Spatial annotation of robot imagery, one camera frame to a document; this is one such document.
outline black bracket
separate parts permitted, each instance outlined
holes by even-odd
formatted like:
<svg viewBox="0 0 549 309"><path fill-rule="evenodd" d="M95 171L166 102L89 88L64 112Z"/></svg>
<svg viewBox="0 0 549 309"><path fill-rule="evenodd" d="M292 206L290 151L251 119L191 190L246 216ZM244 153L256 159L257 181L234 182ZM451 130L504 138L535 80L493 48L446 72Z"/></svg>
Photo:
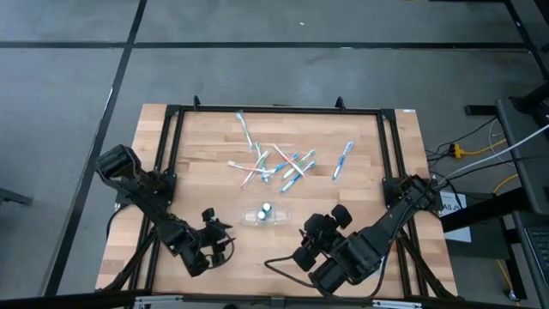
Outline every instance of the black bracket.
<svg viewBox="0 0 549 309"><path fill-rule="evenodd" d="M343 102L343 98L337 97L337 100L335 101L335 108L339 108L340 112L344 112L347 110L345 107L345 103Z"/></svg>
<svg viewBox="0 0 549 309"><path fill-rule="evenodd" d="M166 117L172 117L175 116L179 111L179 106L175 105L168 105L166 107Z"/></svg>
<svg viewBox="0 0 549 309"><path fill-rule="evenodd" d="M172 204L173 195L175 192L175 184L178 180L178 175L174 173L167 173L167 170L166 170L163 173L157 174L156 177L161 179L163 183L167 184L167 190L159 191L154 194L156 198L158 198L160 206L162 206L163 209L167 209ZM118 191L116 204L118 205L119 208L125 208L128 205L133 204L133 202L131 201L127 193Z"/></svg>
<svg viewBox="0 0 549 309"><path fill-rule="evenodd" d="M383 187L383 198L385 208L391 209L391 205L396 205L398 200L402 199L400 183L402 178L383 178L381 185Z"/></svg>
<svg viewBox="0 0 549 309"><path fill-rule="evenodd" d="M192 99L192 109L193 111L198 111L198 106L200 105L200 99L198 99L198 95L195 95Z"/></svg>
<svg viewBox="0 0 549 309"><path fill-rule="evenodd" d="M395 115L395 110L392 109L392 108L382 108L380 110L380 112L382 113L382 115L384 115L384 117L386 117L389 121L396 121L396 115Z"/></svg>

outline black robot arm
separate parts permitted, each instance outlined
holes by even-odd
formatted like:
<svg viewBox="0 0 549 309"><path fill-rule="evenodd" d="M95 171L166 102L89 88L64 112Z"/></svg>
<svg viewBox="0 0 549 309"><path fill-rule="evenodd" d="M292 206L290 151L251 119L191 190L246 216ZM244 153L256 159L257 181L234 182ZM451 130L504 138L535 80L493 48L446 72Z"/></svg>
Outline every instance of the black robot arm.
<svg viewBox="0 0 549 309"><path fill-rule="evenodd" d="M96 161L95 172L106 185L125 195L154 223L160 240L173 256L181 257L191 276L199 276L210 268L210 262L201 252L203 247L212 247L212 267L226 261L223 252L234 240L226 233L231 226L214 219L213 209L202 213L206 227L200 230L168 213L166 209L172 202L175 179L163 173L143 171L131 148L118 145L103 154Z"/></svg>
<svg viewBox="0 0 549 309"><path fill-rule="evenodd" d="M332 294L343 282L356 285L373 274L389 252L397 231L418 211L433 210L436 192L418 176L403 179L396 188L395 202L374 225L343 237L336 228L352 220L347 209L337 205L328 215L314 214L301 231L304 240L293 254L302 270L315 264L319 253L327 260L309 274L323 294Z"/></svg>

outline black metal frame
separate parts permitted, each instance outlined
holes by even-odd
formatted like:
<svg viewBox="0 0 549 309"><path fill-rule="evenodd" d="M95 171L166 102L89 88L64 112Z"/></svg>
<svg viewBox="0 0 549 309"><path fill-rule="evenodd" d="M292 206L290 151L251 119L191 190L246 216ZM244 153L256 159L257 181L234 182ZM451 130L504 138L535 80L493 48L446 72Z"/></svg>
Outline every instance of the black metal frame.
<svg viewBox="0 0 549 309"><path fill-rule="evenodd" d="M526 192L520 187L445 215L440 221L444 232L451 232L483 220L508 215L514 210L529 210L529 203L524 202L527 200Z"/></svg>
<svg viewBox="0 0 549 309"><path fill-rule="evenodd" d="M168 168L166 169L165 173L174 173L175 168L175 162L176 162L176 156L178 152L178 145L179 145L179 139L181 136L181 130L183 127L183 120L184 120L184 112L236 112L236 111L243 111L243 112L265 112L265 113L303 113L303 114L336 114L336 115L365 115L365 116L375 116L377 121L377 130L379 134L379 142L380 142L380 149L382 152L382 159L383 159L383 170L385 173L386 178L392 178L392 168L391 168L391 161L389 158L389 147L387 144L387 136L385 132L385 126L384 126L384 120L387 119L389 121L389 126L391 129L391 136L392 136L392 143L394 145L395 150L395 159L397 168L399 171L399 177L404 177L406 175L405 167L404 167L404 157L401 150L401 143L398 133L398 126L396 124L396 116L395 116L395 110L393 109L360 109L360 108L346 108L345 103L341 97L337 99L335 102L335 107L292 107L292 106L203 106L198 99L197 96L194 96L193 99L193 105L192 106L168 106L166 108L166 115L164 119L164 124L162 125L162 132L160 133L160 142L159 142L159 148L156 155L156 160L154 163L154 170L159 171L160 170L160 163L162 160L162 156L165 151L166 147L166 136L167 132L169 130L169 122L171 120L171 117L174 114L174 110L177 108L178 111L178 121L176 124L176 131L173 137L173 143L172 143L172 149L170 152L170 160L168 164ZM143 219L141 230L140 230L140 237L138 244L141 244L143 242L143 239L147 235L147 231L149 229L149 221L146 220L146 218ZM409 233L410 233L410 240L413 242L414 246L419 250L419 240L417 235L417 230L415 227L415 223L413 220L411 220L408 223ZM397 254L398 254L398 264L399 264L399 270L401 273L401 284L402 284L402 292L405 297L412 296L412 289L411 289L411 282L410 282L410 276L408 274L407 270L407 260L406 260L406 254L404 247L400 244L400 242L397 242ZM153 245L153 249L150 254L150 260L148 265L148 272L147 272L147 280L145 283L145 289L152 290L153 284L154 284L154 274L156 271L156 264L158 262L158 255L160 251L160 242L157 240L155 241ZM132 277L130 278L130 285L129 289L135 289L136 288L136 282L137 277L139 276L141 267L137 267L134 273L132 274ZM427 285L425 282L425 278L421 275L419 270L416 267L416 276L418 280L419 285L419 293L421 296L428 296L428 290ZM234 297L231 297L231 299L227 299L225 297L226 295L221 295L219 299L215 299L218 302L227 302L227 301L233 301ZM239 295L238 297L241 297L241 300L251 300L253 298L256 298L255 295ZM285 302L286 300L293 300L293 297L278 297L277 299L282 300ZM322 297L318 298L298 298L302 301L305 300L323 300Z"/></svg>
<svg viewBox="0 0 549 309"><path fill-rule="evenodd" d="M387 49L387 50L489 50L489 51L524 51L533 55L535 62L540 68L540 71L544 78L547 77L546 68L540 61L537 55L537 49L528 36L528 32L522 25L520 18L513 8L510 0L477 0L481 2L494 2L504 3L507 10L510 12L510 17L517 26L517 30L522 36L522 43L482 43L482 42L448 42L448 43L420 43L420 42L398 42L398 43L375 43L375 42L136 42L137 31L140 27L142 17L144 14L147 0L139 0L137 6L136 15L133 20L128 39L123 41L0 41L0 49L3 48L55 48L55 49L123 49L122 57L118 64L111 93L107 99L104 113L100 119L100 123L94 135L90 151L88 153L85 165L76 187L75 195L73 196L70 208L69 216L66 219L62 229L62 237L57 244L57 248L54 251L54 256L51 260L51 265L45 275L45 290L44 295L52 296L57 293L59 284L63 277L64 267L69 258L70 248L73 244L76 230L81 219L81 215L86 203L87 194L92 183L94 176L94 162L100 155L103 141L106 137L109 123L112 118L112 113L118 99L118 93L124 79L125 71L127 69L130 55L133 49L154 49L154 48L353 48L353 49ZM288 112L304 112L304 113L350 113L360 114L359 110L346 110L343 105L342 108L306 108L306 107L288 107ZM245 112L280 112L278 107L254 107L254 106L241 106ZM233 112L230 106L200 106L198 99L196 98L193 106L184 106L184 111L200 110L200 111L215 111L215 112ZM399 166L399 174L402 173L403 163L399 163L398 156L396 154L397 165ZM414 231L414 223L411 223L410 232Z"/></svg>
<svg viewBox="0 0 549 309"><path fill-rule="evenodd" d="M150 296L150 291L147 290L130 290L130 291L117 291L117 292L104 292L99 294L72 294L72 295L60 295L53 297L37 297L29 299L18 300L0 300L0 305L5 309L19 309L19 308L35 308L35 309L96 309L96 308L113 308L120 306L132 306L134 304L145 305L147 307L146 297ZM425 296L408 296L401 300L392 300L386 298L376 298L373 300L359 300L359 299L346 299L344 303L337 301L333 298L309 298L309 297L293 297L291 299L284 299L280 297L268 297L268 296L252 296L243 299L242 297L233 295L218 295L218 294L156 294L156 297L160 298L159 303L181 303L181 307L184 307L184 303L193 302L216 302L218 299L224 299L228 303L232 304L252 304L252 305L264 305L271 308L284 308L286 306L298 306L298 305L344 305L344 306L378 306L382 308L395 307L396 302L410 302L420 303L422 308L445 308L445 309L492 309L493 304L486 304L475 301L459 301L448 300L444 298L434 298ZM514 306L498 305L501 309L514 309Z"/></svg>

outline metal stand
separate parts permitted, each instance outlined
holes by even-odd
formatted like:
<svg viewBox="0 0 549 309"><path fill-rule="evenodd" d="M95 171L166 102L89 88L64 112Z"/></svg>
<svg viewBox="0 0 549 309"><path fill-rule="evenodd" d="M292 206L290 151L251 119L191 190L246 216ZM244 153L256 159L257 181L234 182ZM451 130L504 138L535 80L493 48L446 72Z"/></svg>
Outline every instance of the metal stand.
<svg viewBox="0 0 549 309"><path fill-rule="evenodd" d="M505 192L489 200L440 218L444 232L451 232L483 220L499 218L513 210L528 210L528 198L523 188Z"/></svg>
<svg viewBox="0 0 549 309"><path fill-rule="evenodd" d="M522 97L510 97L513 106L519 112L529 112L549 98L549 82L544 82L529 94Z"/></svg>
<svg viewBox="0 0 549 309"><path fill-rule="evenodd" d="M2 202L15 202L21 205L30 205L32 201L33 199L30 197L25 197L13 191L0 188L0 206L2 206Z"/></svg>

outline white cable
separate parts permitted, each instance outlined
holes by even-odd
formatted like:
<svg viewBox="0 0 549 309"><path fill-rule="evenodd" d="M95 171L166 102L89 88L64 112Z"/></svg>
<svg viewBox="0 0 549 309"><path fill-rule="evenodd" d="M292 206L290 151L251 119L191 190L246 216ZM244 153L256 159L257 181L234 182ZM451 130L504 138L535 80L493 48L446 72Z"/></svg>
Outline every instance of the white cable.
<svg viewBox="0 0 549 309"><path fill-rule="evenodd" d="M501 131L501 132L498 133L498 134L492 134L492 128L494 127L494 124L495 124L496 122L499 122L499 120L496 119L496 120L492 121L492 124L490 124L490 131L488 132L488 142L490 143L490 149L492 150L492 152L493 152L494 154L496 154L496 150L494 150L494 147L492 146L492 136L496 136L496 135L498 135L498 134L502 134L502 133L503 133L503 131ZM499 159L500 161L502 161L502 162L504 161L504 159L502 159L499 155L498 155L498 159ZM505 164L507 164L507 165L510 166L510 167L514 167L514 166L515 166L515 164L513 164L513 163L505 163Z"/></svg>
<svg viewBox="0 0 549 309"><path fill-rule="evenodd" d="M473 162L473 163L471 163L471 164L469 164L469 165L466 165L466 166L464 166L464 167L462 167L462 168L459 168L459 169L455 170L454 172L448 174L448 176L446 176L446 177L441 181L441 184L442 184L443 182L445 182L446 179L450 178L452 175L455 175L455 174L457 174L457 173L459 173L459 172L461 172L461 171L463 171L463 170L466 170L466 169L468 169L468 168L470 168L470 167L474 167L475 165L480 164L480 163L482 163L482 162L486 162L486 161L488 161L488 160L491 160L491 159L493 159L493 158L495 158L495 157L497 157L497 156L499 156L499 155L502 155L502 154L504 154L504 153L506 153L506 152L511 151L513 148L517 148L517 147L521 146L522 144L524 144L525 142L527 142L530 138L532 138L532 137L534 137L534 136L537 136L538 134L540 134L541 132L543 132L543 131L546 130L547 128L549 128L549 124L546 125L546 126L544 126L544 127L541 128L541 129L537 130L536 132L530 134L530 136L524 138L523 140L521 140L520 142L516 143L515 145L513 145L513 146L511 146L511 147L508 147L508 148L506 148L506 149L504 149L504 150L498 152L497 154L491 155L491 156L489 156L489 157L487 157L487 158L485 158L485 159L478 160L478 161L476 161L476 162Z"/></svg>

